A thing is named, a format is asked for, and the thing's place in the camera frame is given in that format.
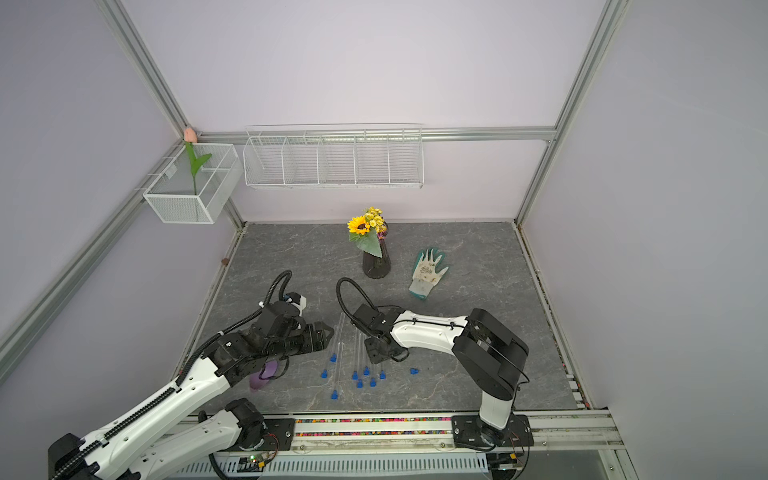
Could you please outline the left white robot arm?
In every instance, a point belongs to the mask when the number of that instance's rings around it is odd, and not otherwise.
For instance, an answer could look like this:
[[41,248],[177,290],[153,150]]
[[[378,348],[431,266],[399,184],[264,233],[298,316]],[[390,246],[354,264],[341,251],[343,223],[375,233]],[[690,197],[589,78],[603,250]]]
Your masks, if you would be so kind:
[[48,449],[49,478],[150,479],[231,447],[279,450],[279,437],[245,398],[186,433],[167,433],[241,381],[263,376],[268,363],[288,363],[330,345],[333,328],[304,319],[307,300],[288,291],[291,277],[291,271],[281,272],[253,313],[205,340],[178,375],[149,398],[84,436],[68,433],[56,440]]

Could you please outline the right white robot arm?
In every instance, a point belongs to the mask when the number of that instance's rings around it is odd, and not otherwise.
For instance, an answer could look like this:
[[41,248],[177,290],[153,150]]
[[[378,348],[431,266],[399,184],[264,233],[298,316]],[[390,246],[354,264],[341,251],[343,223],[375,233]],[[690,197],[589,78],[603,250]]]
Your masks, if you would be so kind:
[[478,420],[483,429],[507,429],[524,371],[529,346],[500,320],[475,308],[458,317],[417,314],[399,306],[376,306],[354,280],[343,277],[335,287],[342,312],[364,336],[371,363],[402,362],[413,349],[449,354],[482,391]]

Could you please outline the dark glass flower vase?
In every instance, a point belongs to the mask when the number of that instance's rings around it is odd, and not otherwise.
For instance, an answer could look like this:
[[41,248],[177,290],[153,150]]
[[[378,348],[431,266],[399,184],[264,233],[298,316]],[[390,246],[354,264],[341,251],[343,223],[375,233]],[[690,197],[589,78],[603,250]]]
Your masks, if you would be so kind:
[[364,252],[362,259],[362,269],[364,274],[371,279],[382,279],[391,271],[391,258],[384,239],[379,240],[381,255],[375,256]]

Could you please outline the green white work glove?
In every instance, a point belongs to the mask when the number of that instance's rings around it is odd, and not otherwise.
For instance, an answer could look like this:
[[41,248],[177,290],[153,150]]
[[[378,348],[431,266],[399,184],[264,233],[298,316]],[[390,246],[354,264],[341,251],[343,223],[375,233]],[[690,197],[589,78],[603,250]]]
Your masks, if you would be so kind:
[[426,299],[449,271],[445,265],[444,253],[431,247],[421,251],[416,258],[412,271],[409,292],[419,299]]

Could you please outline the yellow sunflower bouquet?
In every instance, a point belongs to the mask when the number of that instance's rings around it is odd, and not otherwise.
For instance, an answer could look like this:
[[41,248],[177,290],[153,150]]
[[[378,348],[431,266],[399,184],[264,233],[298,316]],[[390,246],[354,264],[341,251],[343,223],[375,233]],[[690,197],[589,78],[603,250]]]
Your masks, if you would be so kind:
[[352,217],[347,222],[347,231],[356,248],[373,257],[383,257],[383,241],[389,228],[381,209],[370,207],[362,215]]

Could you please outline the green circuit board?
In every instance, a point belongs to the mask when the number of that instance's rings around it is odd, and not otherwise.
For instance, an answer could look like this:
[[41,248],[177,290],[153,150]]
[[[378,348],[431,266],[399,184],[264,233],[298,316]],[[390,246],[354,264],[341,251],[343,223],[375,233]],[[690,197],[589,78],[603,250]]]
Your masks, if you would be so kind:
[[236,471],[238,473],[263,472],[269,461],[260,456],[241,457],[238,460]]

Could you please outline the pink artificial tulip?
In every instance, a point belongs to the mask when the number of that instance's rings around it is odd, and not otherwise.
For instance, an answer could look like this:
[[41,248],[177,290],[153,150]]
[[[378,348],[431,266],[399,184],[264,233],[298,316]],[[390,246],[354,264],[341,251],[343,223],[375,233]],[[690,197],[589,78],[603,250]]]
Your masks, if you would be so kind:
[[197,173],[211,159],[212,155],[206,153],[198,156],[194,150],[194,145],[198,141],[197,134],[192,127],[186,127],[183,131],[184,149],[189,161],[189,170],[192,178],[193,193],[198,194]]

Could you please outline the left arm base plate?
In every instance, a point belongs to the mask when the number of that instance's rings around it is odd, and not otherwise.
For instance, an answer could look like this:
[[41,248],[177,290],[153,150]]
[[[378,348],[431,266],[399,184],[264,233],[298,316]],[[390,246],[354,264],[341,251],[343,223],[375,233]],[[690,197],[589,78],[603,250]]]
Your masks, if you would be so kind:
[[289,451],[294,439],[296,420],[291,417],[267,418],[242,429],[235,450]]

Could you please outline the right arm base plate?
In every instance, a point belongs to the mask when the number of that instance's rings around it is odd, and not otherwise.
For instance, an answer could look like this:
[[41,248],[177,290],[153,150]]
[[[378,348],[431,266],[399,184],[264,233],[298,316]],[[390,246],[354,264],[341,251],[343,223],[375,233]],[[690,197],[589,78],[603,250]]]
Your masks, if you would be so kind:
[[456,447],[478,451],[534,444],[530,422],[525,415],[512,414],[502,429],[486,424],[478,414],[454,415],[451,417],[451,433]]

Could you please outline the white mesh wall basket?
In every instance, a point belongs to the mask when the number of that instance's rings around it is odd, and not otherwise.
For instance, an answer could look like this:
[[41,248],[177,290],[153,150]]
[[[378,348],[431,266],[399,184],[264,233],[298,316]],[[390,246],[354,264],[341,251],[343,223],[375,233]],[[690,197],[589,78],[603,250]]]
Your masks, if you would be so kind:
[[143,193],[165,224],[214,224],[243,176],[243,162],[234,145],[196,143],[194,150],[198,156],[212,155],[197,173],[197,195],[184,143]]

